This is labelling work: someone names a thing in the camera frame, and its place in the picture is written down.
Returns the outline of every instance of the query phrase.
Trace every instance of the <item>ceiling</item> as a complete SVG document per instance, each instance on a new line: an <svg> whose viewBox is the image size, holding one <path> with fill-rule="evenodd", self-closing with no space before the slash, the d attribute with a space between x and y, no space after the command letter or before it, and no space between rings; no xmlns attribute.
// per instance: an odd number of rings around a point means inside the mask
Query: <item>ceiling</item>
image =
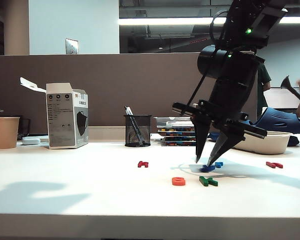
<svg viewBox="0 0 300 240"><path fill-rule="evenodd" d="M4 8L0 0L0 55L4 54ZM232 0L118 0L119 17L175 18L210 17L227 10ZM287 16L300 16L300 0L287 0ZM216 32L221 27L215 26ZM208 26L157 25L120 26L120 53L199 52L210 44ZM278 25L270 42L300 38L300 25Z"/></svg>

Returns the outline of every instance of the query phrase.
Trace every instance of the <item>white table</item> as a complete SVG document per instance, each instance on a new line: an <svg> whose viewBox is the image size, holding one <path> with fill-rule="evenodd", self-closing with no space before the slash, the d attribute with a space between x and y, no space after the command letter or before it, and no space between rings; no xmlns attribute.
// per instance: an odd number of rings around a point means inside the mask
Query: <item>white table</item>
<svg viewBox="0 0 300 240"><path fill-rule="evenodd" d="M195 147L155 142L0 150L0 237L300 240L300 144L273 156L231 149L222 168L198 172L213 145L199 164Z"/></svg>

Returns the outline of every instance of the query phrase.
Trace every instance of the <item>black mesh pen holder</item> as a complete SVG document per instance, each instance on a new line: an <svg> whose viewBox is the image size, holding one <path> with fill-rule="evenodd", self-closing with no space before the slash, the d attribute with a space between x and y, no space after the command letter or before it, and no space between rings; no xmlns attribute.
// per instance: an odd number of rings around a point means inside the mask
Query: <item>black mesh pen holder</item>
<svg viewBox="0 0 300 240"><path fill-rule="evenodd" d="M124 115L125 146L150 146L151 115Z"/></svg>

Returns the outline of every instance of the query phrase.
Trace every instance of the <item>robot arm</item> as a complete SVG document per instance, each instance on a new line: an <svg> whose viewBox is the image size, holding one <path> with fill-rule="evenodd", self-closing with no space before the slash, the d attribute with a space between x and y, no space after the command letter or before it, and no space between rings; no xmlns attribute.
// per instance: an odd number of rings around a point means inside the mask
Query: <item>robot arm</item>
<svg viewBox="0 0 300 240"><path fill-rule="evenodd" d="M196 135L196 162L201 157L211 124L220 130L220 135L208 160L209 166L244 141L245 133L259 138L266 136L265 130L242 123L248 115L240 111L250 95L258 65L264 62L255 55L256 49L267 45L270 30L287 12L282 2L234 0L219 39L213 36L212 21L210 35L215 45L205 47L198 57L202 79L187 104L173 104L175 111L191 116ZM191 107L207 76L216 79L209 100L200 100L197 107Z"/></svg>

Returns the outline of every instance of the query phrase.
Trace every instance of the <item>tan paper cup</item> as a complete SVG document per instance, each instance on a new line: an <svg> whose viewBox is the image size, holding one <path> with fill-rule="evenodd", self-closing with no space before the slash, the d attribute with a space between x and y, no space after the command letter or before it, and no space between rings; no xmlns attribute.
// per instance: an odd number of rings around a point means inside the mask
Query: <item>tan paper cup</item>
<svg viewBox="0 0 300 240"><path fill-rule="evenodd" d="M0 149L16 148L20 117L0 117Z"/></svg>

